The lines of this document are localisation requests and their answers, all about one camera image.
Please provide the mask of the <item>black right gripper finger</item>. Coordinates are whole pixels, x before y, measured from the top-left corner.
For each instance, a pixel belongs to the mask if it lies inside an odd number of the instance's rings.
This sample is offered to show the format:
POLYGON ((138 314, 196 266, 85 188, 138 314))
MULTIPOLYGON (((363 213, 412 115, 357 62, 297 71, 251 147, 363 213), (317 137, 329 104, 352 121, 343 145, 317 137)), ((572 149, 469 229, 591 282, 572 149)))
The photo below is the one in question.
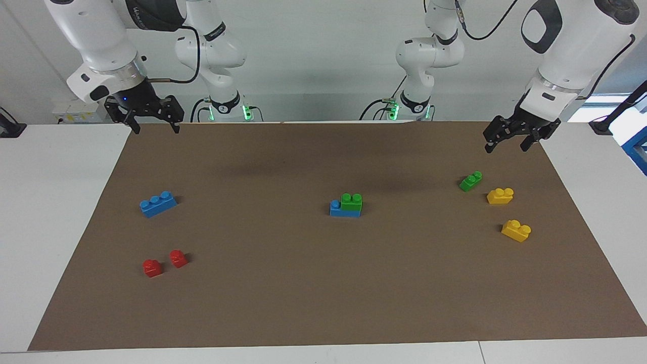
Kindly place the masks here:
POLYGON ((120 110, 120 105, 116 99, 106 99, 105 109, 113 123, 129 126, 135 134, 139 134, 141 127, 136 121, 135 110, 126 110, 126 112, 123 113, 123 111, 120 110))
POLYGON ((180 123, 184 120, 184 110, 176 97, 168 95, 160 100, 160 117, 171 126, 175 134, 179 133, 180 123))

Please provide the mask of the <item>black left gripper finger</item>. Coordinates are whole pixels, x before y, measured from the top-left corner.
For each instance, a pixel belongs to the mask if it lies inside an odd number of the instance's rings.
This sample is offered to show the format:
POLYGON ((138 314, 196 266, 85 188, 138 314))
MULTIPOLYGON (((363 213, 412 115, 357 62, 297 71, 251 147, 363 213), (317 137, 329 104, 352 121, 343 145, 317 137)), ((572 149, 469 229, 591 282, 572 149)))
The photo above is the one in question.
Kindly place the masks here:
POLYGON ((520 143, 520 148, 523 152, 527 152, 532 145, 538 143, 540 140, 550 138, 551 133, 531 133, 520 143))
POLYGON ((491 154, 501 141, 511 138, 508 120, 504 117, 494 117, 483 131, 483 136, 487 142, 485 151, 491 154))

